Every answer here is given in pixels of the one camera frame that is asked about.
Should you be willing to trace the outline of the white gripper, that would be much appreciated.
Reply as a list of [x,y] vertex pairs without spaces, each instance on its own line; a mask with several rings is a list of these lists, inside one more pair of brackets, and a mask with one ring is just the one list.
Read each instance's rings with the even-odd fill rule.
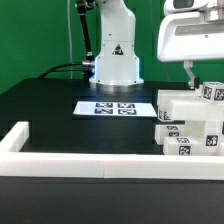
[[157,57],[162,62],[185,61],[191,89],[198,89],[193,74],[196,60],[224,59],[224,0],[165,0]]

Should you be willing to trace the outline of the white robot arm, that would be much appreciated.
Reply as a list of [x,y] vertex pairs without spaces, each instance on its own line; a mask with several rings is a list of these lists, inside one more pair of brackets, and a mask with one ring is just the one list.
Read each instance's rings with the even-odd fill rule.
[[[134,51],[135,15],[124,0],[78,0],[86,59],[93,67],[89,83],[106,89],[129,88],[143,83],[140,61]],[[94,8],[101,14],[101,50],[94,56],[85,14]],[[224,59],[224,0],[165,0],[157,58],[184,63],[189,86],[199,86],[191,71],[199,60]]]

